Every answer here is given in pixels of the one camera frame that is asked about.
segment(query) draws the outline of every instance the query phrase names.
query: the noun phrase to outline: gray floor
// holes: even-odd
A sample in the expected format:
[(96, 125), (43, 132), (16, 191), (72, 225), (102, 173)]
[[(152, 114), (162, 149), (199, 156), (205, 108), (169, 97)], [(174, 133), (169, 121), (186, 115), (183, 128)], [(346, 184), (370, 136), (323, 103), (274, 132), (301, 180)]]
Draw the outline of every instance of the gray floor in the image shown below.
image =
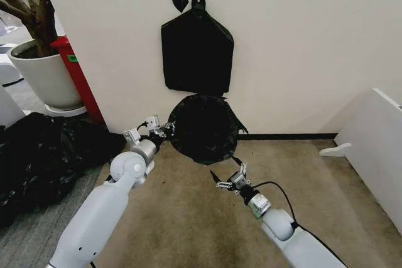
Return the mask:
[(26, 80), (5, 88), (22, 110), (47, 114), (45, 104), (36, 96)]
[[(249, 163), (252, 183), (280, 183), (299, 223), (349, 267), (402, 267), (402, 237), (360, 177), (346, 159), (318, 154), (331, 146), (241, 141), (236, 156)], [(237, 168), (232, 161), (201, 166), (166, 144), (155, 163), (146, 183), (130, 192), (125, 214), (95, 260), (99, 268), (287, 267), (242, 200), (215, 188), (209, 169), (226, 179)], [(275, 187), (260, 190), (275, 208), (288, 210)]]
[(7, 228), (0, 228), (0, 267), (44, 268), (58, 239), (94, 187), (102, 167), (87, 170), (60, 204), (20, 214)]

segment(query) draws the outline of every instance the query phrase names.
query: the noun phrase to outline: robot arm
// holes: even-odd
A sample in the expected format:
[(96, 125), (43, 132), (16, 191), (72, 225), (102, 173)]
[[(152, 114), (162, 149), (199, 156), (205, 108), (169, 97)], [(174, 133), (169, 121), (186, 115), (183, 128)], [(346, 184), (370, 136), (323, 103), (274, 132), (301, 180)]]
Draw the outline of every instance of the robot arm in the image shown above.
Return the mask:
[(240, 171), (222, 182), (211, 171), (216, 187), (235, 191), (240, 195), (254, 216), (262, 218), (262, 229), (294, 268), (346, 268), (344, 263), (318, 238), (299, 226), (284, 210), (271, 208), (269, 200), (250, 186), (246, 179), (246, 163), (241, 163)]
[(153, 169), (153, 157), (166, 136), (157, 123), (149, 127), (149, 139), (140, 141), (136, 129), (123, 133), (130, 152), (113, 159), (111, 180), (89, 194), (63, 231), (46, 268), (84, 268), (102, 251), (127, 207), (128, 193), (144, 183)]

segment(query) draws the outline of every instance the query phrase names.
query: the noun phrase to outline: sticker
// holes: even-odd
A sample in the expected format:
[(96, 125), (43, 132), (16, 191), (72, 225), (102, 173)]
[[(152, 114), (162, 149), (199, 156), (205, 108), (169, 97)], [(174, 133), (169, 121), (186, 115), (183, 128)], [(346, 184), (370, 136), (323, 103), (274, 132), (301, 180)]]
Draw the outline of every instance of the sticker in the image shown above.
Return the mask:
[(70, 63), (78, 63), (77, 57), (75, 55), (67, 55), (67, 58)]

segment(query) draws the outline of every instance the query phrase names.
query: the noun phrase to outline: black plastic bag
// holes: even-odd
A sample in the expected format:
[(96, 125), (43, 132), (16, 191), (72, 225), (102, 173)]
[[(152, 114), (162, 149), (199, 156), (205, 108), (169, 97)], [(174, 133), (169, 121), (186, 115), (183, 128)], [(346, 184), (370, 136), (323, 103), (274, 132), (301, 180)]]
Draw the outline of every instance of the black plastic bag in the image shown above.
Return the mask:
[(165, 84), (174, 90), (222, 95), (229, 91), (234, 40), (205, 10), (205, 0), (161, 28)]
[(171, 112), (175, 123), (171, 144), (195, 162), (210, 165), (229, 159), (237, 147), (239, 130), (247, 129), (223, 97), (191, 95)]
[(60, 201), (85, 169), (124, 145), (122, 135), (102, 126), (39, 113), (0, 129), (0, 226), (18, 212)]

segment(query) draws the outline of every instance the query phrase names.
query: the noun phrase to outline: black baseboard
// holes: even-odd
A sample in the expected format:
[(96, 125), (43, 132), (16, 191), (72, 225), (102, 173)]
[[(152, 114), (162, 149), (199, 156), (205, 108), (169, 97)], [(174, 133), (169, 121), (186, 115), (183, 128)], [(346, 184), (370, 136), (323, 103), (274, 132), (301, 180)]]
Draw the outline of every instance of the black baseboard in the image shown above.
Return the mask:
[(294, 133), (294, 134), (239, 134), (241, 141), (286, 141), (307, 139), (334, 139), (337, 133)]

